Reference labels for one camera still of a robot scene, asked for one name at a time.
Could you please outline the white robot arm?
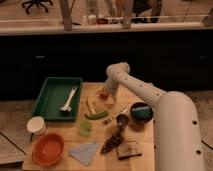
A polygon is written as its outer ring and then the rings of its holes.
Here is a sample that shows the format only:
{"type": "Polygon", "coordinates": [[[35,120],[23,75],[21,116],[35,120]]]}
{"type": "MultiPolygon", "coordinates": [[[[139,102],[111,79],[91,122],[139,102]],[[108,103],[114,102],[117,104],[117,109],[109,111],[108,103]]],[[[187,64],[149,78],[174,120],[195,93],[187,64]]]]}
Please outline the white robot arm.
{"type": "Polygon", "coordinates": [[[184,93],[164,91],[129,72],[126,62],[109,65],[103,90],[115,95],[123,85],[152,108],[155,171],[205,171],[194,102],[184,93]]]}

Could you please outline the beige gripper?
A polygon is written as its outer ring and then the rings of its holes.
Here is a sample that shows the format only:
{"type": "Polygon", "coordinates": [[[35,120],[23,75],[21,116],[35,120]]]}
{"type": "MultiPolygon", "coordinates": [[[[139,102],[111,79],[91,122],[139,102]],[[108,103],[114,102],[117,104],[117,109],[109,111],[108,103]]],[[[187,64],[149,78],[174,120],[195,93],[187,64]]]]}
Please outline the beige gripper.
{"type": "Polygon", "coordinates": [[[105,82],[100,93],[101,92],[108,93],[109,97],[111,97],[114,102],[117,101],[117,92],[118,92],[117,85],[113,85],[113,84],[109,84],[109,83],[105,82]]]}

